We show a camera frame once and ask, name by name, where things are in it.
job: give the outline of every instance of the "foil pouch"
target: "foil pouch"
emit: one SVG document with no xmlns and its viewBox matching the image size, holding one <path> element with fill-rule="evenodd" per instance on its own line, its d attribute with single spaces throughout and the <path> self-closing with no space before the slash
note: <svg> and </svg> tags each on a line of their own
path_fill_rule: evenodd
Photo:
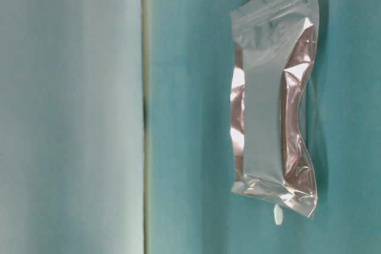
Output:
<svg viewBox="0 0 381 254">
<path fill-rule="evenodd" d="M 317 187 L 303 98 L 315 61 L 318 2 L 251 0 L 230 16 L 232 191 L 313 218 Z"/>
</svg>

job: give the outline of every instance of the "silver foil bag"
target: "silver foil bag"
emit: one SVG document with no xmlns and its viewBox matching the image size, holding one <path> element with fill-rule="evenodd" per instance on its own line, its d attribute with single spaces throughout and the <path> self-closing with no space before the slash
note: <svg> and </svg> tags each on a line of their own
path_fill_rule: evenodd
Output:
<svg viewBox="0 0 381 254">
<path fill-rule="evenodd" d="M 303 95 L 315 61 L 318 2 L 251 0 L 231 18 L 232 191 L 312 218 L 317 188 L 303 139 Z"/>
</svg>

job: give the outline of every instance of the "teal wall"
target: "teal wall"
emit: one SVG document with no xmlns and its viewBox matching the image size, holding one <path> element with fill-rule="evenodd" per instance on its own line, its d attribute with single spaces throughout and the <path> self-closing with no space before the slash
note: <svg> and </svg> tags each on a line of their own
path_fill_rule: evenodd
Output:
<svg viewBox="0 0 381 254">
<path fill-rule="evenodd" d="M 229 192 L 229 11 L 249 0 L 145 0 L 150 254 L 379 253 L 381 5 L 319 0 L 308 145 L 315 220 Z"/>
<path fill-rule="evenodd" d="M 0 253 L 143 253 L 140 0 L 0 0 Z"/>
</svg>

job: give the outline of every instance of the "light blue curtain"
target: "light blue curtain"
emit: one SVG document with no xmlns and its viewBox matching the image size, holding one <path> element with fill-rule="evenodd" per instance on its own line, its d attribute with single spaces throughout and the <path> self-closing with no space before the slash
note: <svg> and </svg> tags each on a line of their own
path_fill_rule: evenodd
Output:
<svg viewBox="0 0 381 254">
<path fill-rule="evenodd" d="M 140 0 L 0 0 L 0 253 L 143 253 Z"/>
</svg>

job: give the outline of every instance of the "crinkled foil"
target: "crinkled foil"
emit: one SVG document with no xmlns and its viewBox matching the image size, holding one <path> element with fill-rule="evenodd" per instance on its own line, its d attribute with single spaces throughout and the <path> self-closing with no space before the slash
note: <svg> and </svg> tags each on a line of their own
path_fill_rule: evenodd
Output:
<svg viewBox="0 0 381 254">
<path fill-rule="evenodd" d="M 232 191 L 312 218 L 317 187 L 302 97 L 315 61 L 318 2 L 251 0 L 231 17 Z"/>
</svg>

